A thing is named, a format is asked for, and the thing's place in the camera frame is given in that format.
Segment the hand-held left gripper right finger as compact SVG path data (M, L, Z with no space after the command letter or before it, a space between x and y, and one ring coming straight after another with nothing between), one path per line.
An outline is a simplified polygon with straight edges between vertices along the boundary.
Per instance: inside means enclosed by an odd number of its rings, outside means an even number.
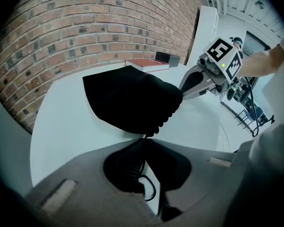
M185 156L151 139L145 140L145 156L165 191L179 189L191 173L191 163Z

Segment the red book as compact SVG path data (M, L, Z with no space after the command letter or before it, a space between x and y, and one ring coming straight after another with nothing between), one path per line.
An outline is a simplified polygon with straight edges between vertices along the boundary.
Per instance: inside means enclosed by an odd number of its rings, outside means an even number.
M168 70L169 64L153 59L129 59L125 60L125 66L132 66L142 72Z

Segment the black box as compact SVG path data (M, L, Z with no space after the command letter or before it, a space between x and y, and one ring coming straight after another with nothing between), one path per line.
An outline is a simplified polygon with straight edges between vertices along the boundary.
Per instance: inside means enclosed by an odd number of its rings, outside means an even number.
M164 52L156 52L155 60L169 64L170 68L177 67L180 62L180 57Z

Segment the person's right forearm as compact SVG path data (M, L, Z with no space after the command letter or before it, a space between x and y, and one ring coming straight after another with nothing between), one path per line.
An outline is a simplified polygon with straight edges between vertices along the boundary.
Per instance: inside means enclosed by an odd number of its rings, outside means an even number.
M280 45L273 49L255 53L242 60L238 77L262 77L279 70L284 62L284 50Z

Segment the dark window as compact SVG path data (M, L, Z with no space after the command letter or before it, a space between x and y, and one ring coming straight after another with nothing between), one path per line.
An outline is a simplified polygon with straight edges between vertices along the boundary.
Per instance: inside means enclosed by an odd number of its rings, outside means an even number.
M243 53L247 56L253 55L258 52L270 50L271 47L257 38L250 32L246 32L244 44L242 47Z

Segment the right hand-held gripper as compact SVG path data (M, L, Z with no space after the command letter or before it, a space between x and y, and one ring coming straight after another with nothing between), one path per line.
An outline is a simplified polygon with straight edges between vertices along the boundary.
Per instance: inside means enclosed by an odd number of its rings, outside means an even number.
M230 42L216 38L199 56L180 82L179 90L184 100L202 96L207 92L223 94L234 84L242 60L237 48Z

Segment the grey cabinet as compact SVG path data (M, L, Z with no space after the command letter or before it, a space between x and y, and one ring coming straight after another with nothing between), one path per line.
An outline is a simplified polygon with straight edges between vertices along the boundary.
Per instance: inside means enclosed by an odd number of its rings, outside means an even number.
M9 188L22 196L33 188L30 143L31 135L0 102L0 177Z

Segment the black cloth pouch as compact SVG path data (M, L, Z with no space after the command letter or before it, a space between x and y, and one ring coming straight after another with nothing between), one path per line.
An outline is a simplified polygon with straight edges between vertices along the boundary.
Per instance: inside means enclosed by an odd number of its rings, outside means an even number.
M138 140L157 134L183 101L176 86L132 66L82 80L96 117L125 132L142 135Z

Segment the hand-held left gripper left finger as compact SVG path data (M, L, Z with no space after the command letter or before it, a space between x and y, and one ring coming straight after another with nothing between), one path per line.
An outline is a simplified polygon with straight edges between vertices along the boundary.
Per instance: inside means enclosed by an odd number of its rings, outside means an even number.
M141 169L145 166L144 140L110 154L104 161L106 178L123 192L145 192L139 182Z

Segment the black metal chair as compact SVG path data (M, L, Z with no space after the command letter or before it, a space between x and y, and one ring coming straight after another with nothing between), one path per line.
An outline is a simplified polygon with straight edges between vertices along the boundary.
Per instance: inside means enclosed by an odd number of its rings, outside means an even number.
M240 124L245 122L247 119L249 120L249 126L252 122L257 122L258 119L263 115L263 110L259 106L244 108L235 118L240 118Z

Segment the white board panel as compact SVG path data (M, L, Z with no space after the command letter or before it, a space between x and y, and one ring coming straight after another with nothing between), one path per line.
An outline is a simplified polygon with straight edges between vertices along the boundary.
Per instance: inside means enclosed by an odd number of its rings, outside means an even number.
M187 62L188 67L197 64L197 60L204 52L204 48L216 37L219 15L217 9L209 6L201 6L195 39Z

